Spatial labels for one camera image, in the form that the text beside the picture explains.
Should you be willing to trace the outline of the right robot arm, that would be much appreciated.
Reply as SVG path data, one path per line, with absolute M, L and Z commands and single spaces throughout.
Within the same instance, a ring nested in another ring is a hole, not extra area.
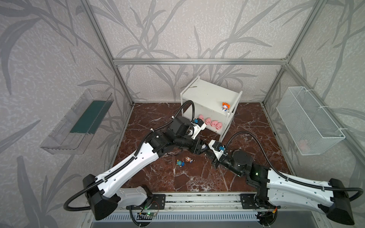
M 346 188 L 342 181 L 316 181 L 284 174 L 255 164 L 250 154 L 236 150 L 232 156 L 208 150 L 212 165 L 223 166 L 237 176 L 245 177 L 247 185 L 256 189 L 254 203 L 258 208 L 295 208 L 316 211 L 342 225 L 355 223 L 351 202 L 359 198 L 361 188 Z

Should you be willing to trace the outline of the orange hooded Doraemon figure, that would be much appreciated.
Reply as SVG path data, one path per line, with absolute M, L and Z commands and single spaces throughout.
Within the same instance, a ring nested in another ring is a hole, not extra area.
M 222 103 L 222 110 L 224 111 L 224 112 L 226 112 L 226 111 L 228 111 L 229 109 L 230 109 L 230 104 L 229 103 L 226 103 L 226 102 L 223 102 Z

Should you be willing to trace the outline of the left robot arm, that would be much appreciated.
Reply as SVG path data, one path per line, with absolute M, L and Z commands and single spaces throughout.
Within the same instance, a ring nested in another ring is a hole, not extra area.
M 102 220 L 118 207 L 142 205 L 152 197 L 151 192 L 146 187 L 122 189 L 128 180 L 175 148 L 192 154 L 201 154 L 207 148 L 198 138 L 200 131 L 206 128 L 205 122 L 199 118 L 189 120 L 177 116 L 164 127 L 165 131 L 161 127 L 151 129 L 137 149 L 111 169 L 85 177 L 84 189 L 66 200 L 64 210 L 91 210 L 96 220 Z

